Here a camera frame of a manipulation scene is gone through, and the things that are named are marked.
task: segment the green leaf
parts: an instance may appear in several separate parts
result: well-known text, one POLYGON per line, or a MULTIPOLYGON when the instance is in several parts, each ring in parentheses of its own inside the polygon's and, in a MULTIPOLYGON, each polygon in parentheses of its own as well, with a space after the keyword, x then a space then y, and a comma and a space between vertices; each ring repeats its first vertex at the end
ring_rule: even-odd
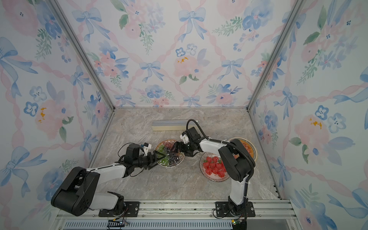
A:
POLYGON ((110 0, 110 2, 114 5, 115 9, 117 9, 118 11, 127 12, 121 1, 119 1, 119 0, 110 0))
POLYGON ((64 125, 70 124, 73 121, 73 118, 74 117, 68 117, 69 121, 66 121, 65 119, 63 119, 63 124, 64 125))
POLYGON ((59 134, 60 134, 60 137, 63 139, 63 141, 66 142, 67 141, 67 130, 64 128, 64 126, 62 126, 59 129, 59 134))
POLYGON ((311 35, 309 35, 308 37, 307 37, 307 39, 305 40, 305 42, 304 42, 304 44, 303 45, 305 45, 305 44, 308 44, 308 43, 311 43, 311 42, 314 42, 316 39, 317 39, 317 37, 320 35, 320 33, 319 32, 314 32, 314 33, 312 33, 311 35))
POLYGON ((289 140, 289 142, 295 146, 301 145, 301 139, 299 137, 293 137, 289 140))
POLYGON ((129 22, 128 15, 123 14, 119 20, 120 29, 123 29, 124 26, 129 22))
POLYGON ((317 26, 320 30, 322 30, 323 26, 325 25, 326 18, 327 18, 326 8, 325 6, 322 6, 322 9, 321 9, 321 12, 319 13, 319 18, 317 21, 317 26))
POLYGON ((183 84, 187 80, 187 76, 182 76, 179 81, 179 85, 183 84))
POLYGON ((307 155, 304 154, 305 150, 307 150, 307 149, 308 149, 308 146, 307 145, 303 145, 303 147, 301 147, 301 150, 302 150, 301 154, 303 156, 303 159, 308 164, 308 156, 309 155, 308 154, 307 155))

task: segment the floral wallpaper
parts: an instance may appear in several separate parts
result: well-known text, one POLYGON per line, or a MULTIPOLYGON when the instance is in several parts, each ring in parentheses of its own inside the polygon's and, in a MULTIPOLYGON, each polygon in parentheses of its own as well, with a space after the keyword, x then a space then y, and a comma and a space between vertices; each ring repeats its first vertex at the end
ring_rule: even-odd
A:
POLYGON ((0 1, 0 229, 49 229, 111 111, 43 1, 0 1))
POLYGON ((306 1, 251 110, 303 230, 368 229, 367 10, 306 1))
POLYGON ((115 106, 244 107, 294 0, 59 4, 115 106))

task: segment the black cable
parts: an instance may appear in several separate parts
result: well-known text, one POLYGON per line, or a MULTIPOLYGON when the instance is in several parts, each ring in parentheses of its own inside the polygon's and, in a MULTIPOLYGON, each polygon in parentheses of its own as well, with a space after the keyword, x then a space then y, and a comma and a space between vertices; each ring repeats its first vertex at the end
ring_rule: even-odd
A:
POLYGON ((132 174, 130 174, 129 176, 130 176, 130 177, 136 177, 136 176, 138 176, 141 172, 143 172, 143 170, 144 170, 144 168, 143 168, 143 169, 142 169, 142 171, 140 171, 137 175, 132 176, 132 174))
POLYGON ((203 130, 202 130, 202 128, 200 127, 200 125, 198 124, 198 122, 196 122, 195 120, 193 120, 193 119, 189 119, 188 120, 188 122, 187 122, 187 129, 186 130, 188 130, 188 125, 189 125, 189 122, 194 122, 196 125, 197 125, 197 127, 198 127, 198 129, 201 131, 201 133, 202 133, 202 135, 203 135, 203 137, 205 137, 206 139, 208 139, 208 136, 206 136, 205 135, 205 133, 203 132, 203 130))
POLYGON ((120 152, 120 150, 121 150, 124 146, 126 146, 127 144, 135 144, 135 143, 129 142, 129 143, 124 144, 124 145, 119 149, 119 151, 117 151, 117 155, 118 155, 118 156, 119 156, 119 152, 120 152))

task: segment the strawberry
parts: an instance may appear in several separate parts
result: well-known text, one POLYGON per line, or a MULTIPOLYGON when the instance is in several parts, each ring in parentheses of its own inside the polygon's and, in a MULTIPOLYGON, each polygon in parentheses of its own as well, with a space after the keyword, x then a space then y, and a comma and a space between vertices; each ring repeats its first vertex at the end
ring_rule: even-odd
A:
POLYGON ((219 157, 218 157, 218 156, 214 156, 214 157, 212 158, 212 160, 213 160, 213 162, 217 163, 217 162, 219 161, 219 157))
POLYGON ((207 169, 206 169, 206 174, 207 174, 207 175, 211 175, 211 174, 212 174, 212 170, 211 170, 210 168, 207 168, 207 169))
POLYGON ((203 163, 203 168, 208 168, 209 167, 209 162, 205 162, 205 163, 203 163))
POLYGON ((225 172, 224 171, 219 171, 219 177, 222 178, 225 176, 225 172))
POLYGON ((217 175, 219 173, 219 170, 217 168, 212 169, 212 172, 217 175))

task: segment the blue bow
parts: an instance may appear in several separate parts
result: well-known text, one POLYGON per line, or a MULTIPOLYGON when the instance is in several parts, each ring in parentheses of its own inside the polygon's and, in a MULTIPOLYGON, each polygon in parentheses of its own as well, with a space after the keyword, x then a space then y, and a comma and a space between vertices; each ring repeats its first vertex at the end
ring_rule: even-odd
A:
POLYGON ((108 39, 109 36, 107 35, 107 33, 110 32, 110 30, 107 30, 105 28, 100 27, 99 25, 97 25, 96 22, 94 21, 98 21, 101 22, 101 14, 98 11, 98 9, 96 8, 91 8, 89 11, 85 11, 85 12, 80 12, 79 10, 74 10, 72 12, 74 18, 76 19, 77 22, 83 22, 84 20, 86 20, 86 24, 87 24, 87 28, 88 28, 88 34, 86 34, 86 36, 84 36, 84 40, 89 42, 90 36, 91 34, 93 34, 93 26, 92 24, 96 27, 96 29, 105 37, 107 37, 108 39))
POLYGON ((201 105, 197 103, 200 98, 201 98, 200 96, 195 96, 193 98, 192 97, 183 97, 183 101, 188 102, 188 107, 190 107, 192 105, 192 103, 194 104, 195 107, 200 107, 201 105))
POLYGON ((286 181, 291 180, 291 174, 289 173, 289 171, 286 170, 286 167, 284 165, 284 162, 282 161, 281 156, 279 156, 277 158, 277 162, 279 163, 279 167, 275 168, 272 164, 271 164, 271 168, 275 169, 276 172, 282 172, 280 173, 280 179, 279 179, 279 187, 284 187, 284 177, 286 181))
POLYGON ((222 67, 227 67, 226 73, 224 75, 219 76, 217 79, 222 79, 224 76, 228 75, 231 72, 231 66, 233 66, 233 73, 235 75, 236 78, 239 79, 239 74, 241 74, 241 72, 239 72, 237 69, 235 69, 235 67, 241 67, 241 65, 243 65, 243 59, 239 58, 236 61, 230 61, 230 60, 224 60, 221 63, 222 67))
POLYGON ((82 82, 86 83, 87 85, 90 85, 91 83, 89 82, 89 78, 81 78, 80 76, 83 75, 83 71, 82 68, 80 66, 77 66, 76 72, 75 74, 73 74, 70 77, 70 83, 72 83, 73 85, 76 85, 76 83, 78 82, 79 86, 81 87, 81 100, 84 99, 84 95, 83 95, 83 84, 82 82))
POLYGON ((164 76, 163 74, 160 74, 159 72, 157 72, 156 70, 159 70, 161 69, 161 64, 159 61, 154 61, 152 63, 145 63, 145 62, 142 62, 139 64, 139 67, 142 69, 142 70, 145 70, 147 69, 148 71, 148 76, 143 78, 142 81, 144 82, 147 82, 148 78, 150 78, 152 76, 152 71, 155 73, 155 75, 161 80, 163 81, 162 77, 164 76))
POLYGON ((289 117, 289 102, 290 102, 290 106, 294 107, 294 105, 298 103, 298 97, 292 95, 290 93, 289 87, 287 86, 284 87, 282 94, 285 95, 284 99, 281 102, 273 102, 273 103, 275 104, 274 106, 277 106, 277 105, 283 106, 284 104, 286 104, 285 109, 284 109, 284 119, 285 119, 285 116, 289 117))
POLYGON ((1 181, 0 186, 4 186, 9 182, 12 173, 24 181, 21 190, 22 197, 24 197, 25 192, 30 192, 30 189, 26 182, 28 178, 28 172, 24 169, 15 169, 15 167, 35 166, 47 161, 47 160, 40 160, 42 157, 41 153, 32 160, 21 163, 28 156, 29 151, 21 146, 18 146, 13 150, 13 153, 11 154, 11 161, 8 162, 8 164, 4 169, 0 170, 0 181, 1 181))
POLYGON ((128 103, 131 106, 135 107, 135 103, 130 101, 132 99, 132 96, 128 93, 126 93, 124 95, 114 95, 114 98, 116 100, 121 100, 121 105, 120 106, 123 106, 123 105, 125 105, 125 103, 128 103))
MULTIPOLYGON (((365 70, 360 74, 360 79, 364 82, 368 82, 368 67, 365 68, 365 70)), ((345 95, 337 95, 337 96, 334 96, 333 98, 336 99, 335 104, 344 102, 347 100, 351 100, 355 103, 363 102, 368 99, 368 87, 363 89, 360 93, 358 93, 352 98, 345 96, 345 95)), ((368 110, 365 113, 364 129, 368 129, 368 110)))
POLYGON ((34 74, 38 74, 35 70, 31 69, 32 62, 23 62, 23 61, 15 61, 13 59, 10 59, 8 57, 16 56, 18 55, 18 51, 15 49, 13 44, 4 37, 0 38, 0 65, 4 68, 5 71, 9 73, 9 75, 13 78, 14 83, 11 86, 11 95, 13 98, 15 98, 15 95, 18 94, 19 96, 22 96, 17 85, 18 80, 18 74, 15 71, 15 69, 10 65, 14 65, 24 71, 31 72, 34 74))
POLYGON ((206 10, 203 7, 199 8, 195 12, 194 11, 189 12, 187 10, 179 11, 179 20, 181 22, 185 22, 186 20, 189 20, 189 21, 188 21, 187 32, 180 35, 180 37, 178 38, 178 41, 181 40, 181 42, 183 42, 185 36, 189 34, 190 32, 192 32, 193 24, 194 24, 195 30, 197 30, 198 35, 202 39, 204 39, 203 33, 207 32, 207 30, 200 27, 195 20, 203 22, 205 20, 205 17, 206 17, 206 10))
POLYGON ((79 149, 81 151, 84 151, 87 148, 89 148, 89 158, 92 158, 92 153, 91 153, 91 144, 90 143, 94 143, 96 141, 98 141, 96 139, 96 135, 94 137, 92 137, 92 139, 90 139, 92 136, 91 132, 89 130, 86 131, 86 137, 84 138, 84 141, 82 142, 81 146, 79 147, 79 149))

